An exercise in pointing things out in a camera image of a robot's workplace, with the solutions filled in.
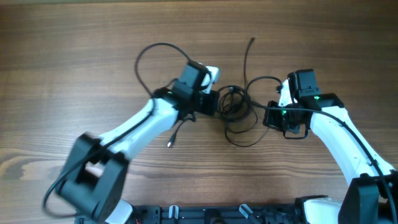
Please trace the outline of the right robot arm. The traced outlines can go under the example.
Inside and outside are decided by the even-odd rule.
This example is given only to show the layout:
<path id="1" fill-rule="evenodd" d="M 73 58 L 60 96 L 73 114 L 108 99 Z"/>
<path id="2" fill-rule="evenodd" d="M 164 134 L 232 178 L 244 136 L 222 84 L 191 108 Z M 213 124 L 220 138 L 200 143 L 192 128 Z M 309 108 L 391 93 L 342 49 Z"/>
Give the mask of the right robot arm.
<path id="1" fill-rule="evenodd" d="M 365 140 L 334 93 L 322 93 L 312 69 L 288 74 L 267 105 L 264 125 L 286 134 L 312 132 L 339 165 L 346 183 L 343 201 L 301 198 L 304 223 L 397 223 L 397 170 Z"/>

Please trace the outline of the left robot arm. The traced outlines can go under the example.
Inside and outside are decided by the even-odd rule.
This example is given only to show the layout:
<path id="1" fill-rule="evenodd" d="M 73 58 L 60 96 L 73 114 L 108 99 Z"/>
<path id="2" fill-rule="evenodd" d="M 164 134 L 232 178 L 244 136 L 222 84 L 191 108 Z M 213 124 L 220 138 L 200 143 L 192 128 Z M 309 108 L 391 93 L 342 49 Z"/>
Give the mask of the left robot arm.
<path id="1" fill-rule="evenodd" d="M 75 141 L 53 188 L 77 222 L 128 223 L 134 209 L 121 194 L 129 163 L 158 135 L 194 113 L 212 116 L 220 70 L 190 60 L 182 74 L 150 93 L 147 104 L 117 128 Z"/>

